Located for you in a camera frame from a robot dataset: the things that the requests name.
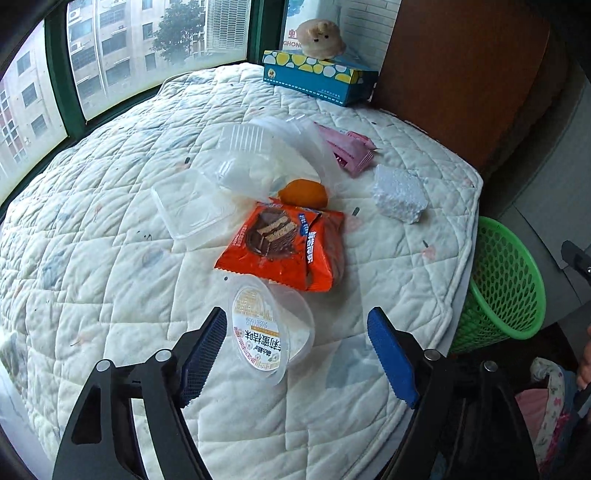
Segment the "blue yellow tissue box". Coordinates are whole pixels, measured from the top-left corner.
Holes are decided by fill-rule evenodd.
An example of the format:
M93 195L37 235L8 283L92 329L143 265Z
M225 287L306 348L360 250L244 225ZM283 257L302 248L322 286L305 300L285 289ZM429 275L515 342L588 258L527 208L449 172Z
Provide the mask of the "blue yellow tissue box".
M372 97L379 72L344 57L318 60L297 51L263 52L263 80L339 106Z

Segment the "pink plastic wrapper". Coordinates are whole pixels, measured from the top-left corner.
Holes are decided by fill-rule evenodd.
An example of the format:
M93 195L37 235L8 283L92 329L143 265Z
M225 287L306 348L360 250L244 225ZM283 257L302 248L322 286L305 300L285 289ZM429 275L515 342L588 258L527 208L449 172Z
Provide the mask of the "pink plastic wrapper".
M378 147L366 136L354 131L341 131L315 124L322 138L328 143L339 166L349 176L359 177L373 163Z

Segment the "orange wafer snack bag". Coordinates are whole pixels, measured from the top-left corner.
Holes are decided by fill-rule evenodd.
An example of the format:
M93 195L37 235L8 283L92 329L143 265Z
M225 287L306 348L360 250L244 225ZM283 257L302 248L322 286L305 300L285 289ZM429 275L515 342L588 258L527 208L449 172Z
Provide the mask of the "orange wafer snack bag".
M258 203L214 267L298 291L328 292L345 272L344 222L337 211Z

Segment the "white quilted mattress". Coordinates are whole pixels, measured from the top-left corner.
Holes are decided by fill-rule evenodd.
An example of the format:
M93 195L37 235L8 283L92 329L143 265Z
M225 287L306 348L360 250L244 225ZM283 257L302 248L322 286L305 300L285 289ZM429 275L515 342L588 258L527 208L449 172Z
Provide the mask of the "white quilted mattress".
M204 168L226 123L304 116L361 133L381 164L417 175L429 199L420 222L382 215L370 172L342 176L335 208L346 271L307 296L315 344L273 386L224 343L187 425L216 479L370 479L408 425L370 346L366 321L381 307L422 346L437 348L467 278L483 181L437 141L396 117L342 108L263 81L242 63L168 81L60 153L10 204L1 237L1 359L28 430L54 459L94 365L146 360L228 306L229 276L214 264L249 215L238 200L211 241L188 251L169 235L154 184Z

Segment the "clear rectangular plastic box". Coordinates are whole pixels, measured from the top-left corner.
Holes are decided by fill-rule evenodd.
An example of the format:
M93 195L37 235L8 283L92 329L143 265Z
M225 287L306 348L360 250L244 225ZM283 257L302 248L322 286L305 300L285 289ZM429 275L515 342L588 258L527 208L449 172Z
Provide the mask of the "clear rectangular plastic box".
M187 250L217 238L235 214L235 203L228 194L197 169L156 182L151 197L171 238Z

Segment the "clear pudding cup with label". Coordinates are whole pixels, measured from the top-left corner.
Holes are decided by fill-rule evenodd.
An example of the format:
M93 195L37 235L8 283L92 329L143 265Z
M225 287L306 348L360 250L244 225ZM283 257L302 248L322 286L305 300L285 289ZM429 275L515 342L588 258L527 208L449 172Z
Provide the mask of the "clear pudding cup with label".
M228 334L238 357L270 385L311 353L315 319L294 289L252 275L229 278Z

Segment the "brown wooden cabinet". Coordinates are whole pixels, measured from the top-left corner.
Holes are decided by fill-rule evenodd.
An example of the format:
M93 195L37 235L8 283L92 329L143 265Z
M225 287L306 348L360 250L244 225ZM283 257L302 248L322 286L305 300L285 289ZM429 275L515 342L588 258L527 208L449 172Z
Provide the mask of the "brown wooden cabinet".
M372 104L488 174L547 113L571 68L530 1L405 1Z

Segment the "floral fabric pile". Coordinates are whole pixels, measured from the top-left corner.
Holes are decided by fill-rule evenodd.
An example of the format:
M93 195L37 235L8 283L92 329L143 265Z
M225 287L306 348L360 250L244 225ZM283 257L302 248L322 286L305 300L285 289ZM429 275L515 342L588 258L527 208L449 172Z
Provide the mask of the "floral fabric pile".
M590 400L576 375L537 357L531 385L516 396L542 479L590 477Z

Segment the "white foam block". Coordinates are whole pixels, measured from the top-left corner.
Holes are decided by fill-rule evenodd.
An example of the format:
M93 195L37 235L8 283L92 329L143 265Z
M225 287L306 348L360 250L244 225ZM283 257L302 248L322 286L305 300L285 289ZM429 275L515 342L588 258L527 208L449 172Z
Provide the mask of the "white foam block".
M372 187L378 211L406 224L418 223L429 206L421 180L405 169L378 164Z

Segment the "green window frame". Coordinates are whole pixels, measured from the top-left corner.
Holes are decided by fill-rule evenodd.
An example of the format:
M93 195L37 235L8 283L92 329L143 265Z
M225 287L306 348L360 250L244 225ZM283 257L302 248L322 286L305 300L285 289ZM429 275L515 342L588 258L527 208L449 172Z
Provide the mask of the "green window frame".
M1 204L63 150L176 75L259 62L283 1L5 1Z

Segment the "clear round plastic container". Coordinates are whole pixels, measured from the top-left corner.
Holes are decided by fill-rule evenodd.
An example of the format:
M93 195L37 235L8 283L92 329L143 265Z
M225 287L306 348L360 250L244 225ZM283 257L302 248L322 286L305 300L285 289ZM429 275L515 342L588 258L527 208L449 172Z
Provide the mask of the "clear round plastic container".
M304 116L263 116L249 123L208 126L194 168L215 185L266 201L294 180L321 183L339 192L342 172L317 124Z

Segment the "green plastic trash basket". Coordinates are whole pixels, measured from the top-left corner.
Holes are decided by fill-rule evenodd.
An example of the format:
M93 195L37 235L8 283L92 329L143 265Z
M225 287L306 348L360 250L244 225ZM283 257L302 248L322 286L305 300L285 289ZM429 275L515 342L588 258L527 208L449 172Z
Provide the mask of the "green plastic trash basket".
M507 339L527 340L542 327L546 293L539 268L506 226L480 217L473 269L451 352Z

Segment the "beige plush toy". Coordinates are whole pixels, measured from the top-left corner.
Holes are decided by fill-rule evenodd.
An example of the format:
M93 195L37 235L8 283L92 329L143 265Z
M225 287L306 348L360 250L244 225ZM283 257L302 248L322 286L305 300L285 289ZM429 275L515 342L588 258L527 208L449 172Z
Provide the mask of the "beige plush toy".
M339 26L325 19L311 19L297 27L297 41L305 56L331 60L346 52Z

